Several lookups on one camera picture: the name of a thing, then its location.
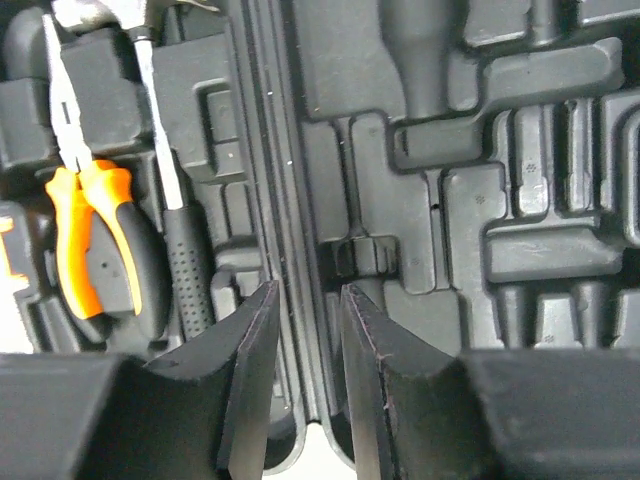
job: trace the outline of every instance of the claw hammer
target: claw hammer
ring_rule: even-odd
[[[214,323],[209,294],[213,261],[201,232],[198,210],[186,203],[178,169],[162,125],[153,69],[154,33],[167,7],[191,3],[210,11],[217,8],[205,0],[54,0],[56,20],[73,32],[86,32],[117,22],[131,38],[147,92],[153,123],[156,158],[164,192],[164,227],[173,285],[183,330],[187,339],[202,333]]]

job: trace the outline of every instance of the open tool case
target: open tool case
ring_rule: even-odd
[[[166,12],[160,113],[215,253],[217,319],[280,280],[272,472],[292,465],[312,421],[353,458],[344,285],[451,356],[640,346],[640,1],[430,3],[443,4]],[[88,259],[107,327],[73,321],[56,286],[41,13],[29,0],[0,8],[0,215],[14,218],[7,249],[26,248],[9,260],[30,280],[16,298],[39,351],[150,360],[182,344],[179,319],[159,339],[141,335],[99,222]],[[115,27],[63,40],[89,146],[132,171],[161,232],[129,40]]]

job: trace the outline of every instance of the orange and black pliers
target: orange and black pliers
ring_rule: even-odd
[[[109,160],[94,160],[84,140],[80,108],[61,57],[51,15],[43,16],[49,63],[51,125],[64,167],[56,170],[46,191],[56,210],[56,263],[60,287],[79,319],[103,313],[87,270],[93,212],[107,225],[122,256],[134,313],[142,332],[160,337],[171,302],[166,254],[149,220],[131,196],[131,173]]]

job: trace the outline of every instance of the hammer head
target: hammer head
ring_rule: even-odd
[[[123,30],[155,28],[165,8],[180,0],[54,0],[53,12],[63,28],[72,32],[95,30],[117,22]]]

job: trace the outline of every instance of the orange tool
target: orange tool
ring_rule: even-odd
[[[162,335],[171,301],[171,277],[157,232],[131,196],[131,173],[109,160],[94,160],[80,123],[69,74],[51,15],[43,16],[50,74],[51,125],[64,167],[45,189],[56,209],[56,263],[62,292],[79,319],[103,313],[91,284],[86,252],[91,218],[97,212],[111,231],[124,261],[134,313],[148,337]]]

